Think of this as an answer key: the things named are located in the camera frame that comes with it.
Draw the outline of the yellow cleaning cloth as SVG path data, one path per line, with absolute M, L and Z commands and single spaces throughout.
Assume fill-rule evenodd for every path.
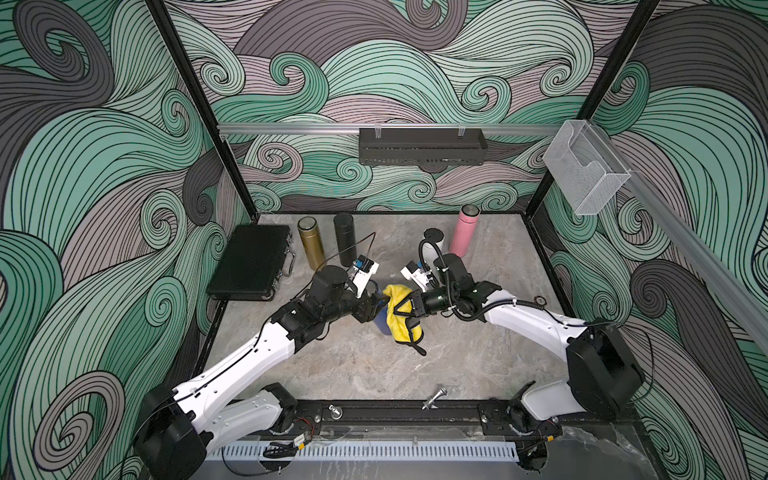
M 383 294 L 389 298 L 386 322 L 397 344 L 412 348 L 420 356 L 426 356 L 426 350 L 420 346 L 424 337 L 420 319 L 411 316 L 412 293 L 413 291 L 405 285 L 390 284 L 385 287 Z

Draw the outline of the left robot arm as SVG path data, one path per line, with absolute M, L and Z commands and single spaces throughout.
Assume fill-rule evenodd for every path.
M 210 369 L 175 386 L 158 385 L 142 399 L 133 452 L 154 479 L 188 479 L 209 453 L 255 431 L 286 430 L 294 398 L 272 384 L 256 396 L 236 396 L 269 369 L 351 315 L 372 321 L 384 295 L 371 286 L 378 263 L 359 258 L 349 268 L 327 265 L 305 294 L 282 305 L 259 333 Z

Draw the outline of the black thermos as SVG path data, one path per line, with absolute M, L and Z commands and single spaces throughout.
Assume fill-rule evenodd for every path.
M 351 214 L 343 212 L 337 214 L 333 222 L 339 261 L 342 266 L 351 267 L 357 258 L 354 218 Z

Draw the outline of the white thermos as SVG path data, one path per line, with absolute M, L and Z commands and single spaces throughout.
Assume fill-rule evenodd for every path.
M 428 228 L 423 232 L 423 238 L 425 241 L 425 249 L 429 249 L 433 252 L 438 250 L 443 251 L 443 244 L 445 240 L 445 234 L 438 228 Z

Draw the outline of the pink thermos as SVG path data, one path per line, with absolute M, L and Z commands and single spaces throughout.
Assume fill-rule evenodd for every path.
M 450 252 L 458 257 L 464 257 L 473 238 L 481 210 L 472 204 L 461 207 L 450 244 Z

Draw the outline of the gold thermos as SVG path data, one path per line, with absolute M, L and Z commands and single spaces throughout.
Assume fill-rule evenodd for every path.
M 297 229 L 307 262 L 312 270 L 317 270 L 326 258 L 318 221 L 312 216 L 304 216 L 298 220 Z

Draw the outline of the blue thermos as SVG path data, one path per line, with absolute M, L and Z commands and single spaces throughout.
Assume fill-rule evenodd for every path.
M 375 318 L 374 324 L 383 335 L 391 336 L 391 330 L 385 318 Z

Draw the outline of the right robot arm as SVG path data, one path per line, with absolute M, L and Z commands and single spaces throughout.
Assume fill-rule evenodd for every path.
M 639 362 L 610 321 L 555 314 L 493 282 L 476 281 L 454 254 L 436 259 L 431 270 L 409 262 L 401 273 L 418 287 L 394 306 L 408 324 L 454 313 L 464 322 L 482 321 L 520 334 L 566 365 L 566 378 L 541 386 L 529 382 L 515 394 L 510 416 L 518 430 L 577 413 L 612 421 L 645 381 Z

